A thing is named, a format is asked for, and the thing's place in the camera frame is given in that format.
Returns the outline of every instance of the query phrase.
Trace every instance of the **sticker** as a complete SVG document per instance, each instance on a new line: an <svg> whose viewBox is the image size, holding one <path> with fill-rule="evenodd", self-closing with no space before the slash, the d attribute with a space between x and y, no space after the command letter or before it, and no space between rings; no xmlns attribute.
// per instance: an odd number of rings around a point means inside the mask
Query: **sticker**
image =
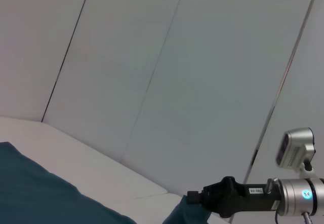
<svg viewBox="0 0 324 224"><path fill-rule="evenodd" d="M271 210L276 210L278 208L279 204L280 204L280 200L275 200L271 207Z"/></svg>
<svg viewBox="0 0 324 224"><path fill-rule="evenodd" d="M302 192L302 196L306 199L309 200L310 198L312 198L312 192L309 190L303 190Z"/></svg>
<svg viewBox="0 0 324 224"><path fill-rule="evenodd" d="M263 188L249 188L250 194L263 194Z"/></svg>

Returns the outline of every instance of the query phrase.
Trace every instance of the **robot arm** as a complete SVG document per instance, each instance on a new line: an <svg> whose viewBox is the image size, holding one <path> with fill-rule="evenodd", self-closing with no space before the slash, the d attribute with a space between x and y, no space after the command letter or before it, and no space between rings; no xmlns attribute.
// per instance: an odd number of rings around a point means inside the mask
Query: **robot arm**
<svg viewBox="0 0 324 224"><path fill-rule="evenodd" d="M188 203L229 218L241 211L277 211L281 216L324 215L324 180L315 175L310 162L315 154L311 129L286 131L277 156L278 167L293 169L300 179L268 179L267 184L240 184L234 177L188 192Z"/></svg>

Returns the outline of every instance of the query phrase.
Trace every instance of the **blue light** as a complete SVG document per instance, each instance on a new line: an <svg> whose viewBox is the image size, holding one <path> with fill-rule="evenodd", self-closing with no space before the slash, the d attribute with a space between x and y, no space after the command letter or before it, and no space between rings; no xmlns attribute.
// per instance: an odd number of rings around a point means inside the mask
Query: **blue light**
<svg viewBox="0 0 324 224"><path fill-rule="evenodd" d="M310 198L312 198L312 192L309 190L303 190L302 192L302 196L306 199L309 200Z"/></svg>

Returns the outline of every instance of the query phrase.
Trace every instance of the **fabric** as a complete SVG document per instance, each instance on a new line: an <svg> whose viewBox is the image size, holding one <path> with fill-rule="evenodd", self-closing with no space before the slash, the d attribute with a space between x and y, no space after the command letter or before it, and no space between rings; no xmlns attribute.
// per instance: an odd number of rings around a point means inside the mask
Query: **fabric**
<svg viewBox="0 0 324 224"><path fill-rule="evenodd" d="M210 214L199 205L187 205L184 197L164 224L205 224ZM8 142L0 143L0 220L12 224L135 224L82 195Z"/></svg>

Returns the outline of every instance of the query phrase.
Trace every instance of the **white wall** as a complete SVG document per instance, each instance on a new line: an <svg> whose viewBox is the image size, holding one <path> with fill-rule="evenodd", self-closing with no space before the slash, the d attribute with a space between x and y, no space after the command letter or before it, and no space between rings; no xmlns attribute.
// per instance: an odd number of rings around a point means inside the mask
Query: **white wall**
<svg viewBox="0 0 324 224"><path fill-rule="evenodd" d="M87 0L45 123L121 160L178 0Z"/></svg>
<svg viewBox="0 0 324 224"><path fill-rule="evenodd" d="M40 121L84 0L0 0L0 116Z"/></svg>
<svg viewBox="0 0 324 224"><path fill-rule="evenodd" d="M165 40L177 0L87 0L44 122L177 194L243 181L308 2L180 0Z"/></svg>
<svg viewBox="0 0 324 224"><path fill-rule="evenodd" d="M316 174L324 176L324 0L315 0L295 58L252 167L248 183L266 183L268 178L298 178L292 170L276 166L275 155L286 130L310 127L315 137L312 160ZM323 223L324 217L313 217ZM274 223L274 212L238 213L237 224ZM279 217L279 223L304 223L301 217Z"/></svg>

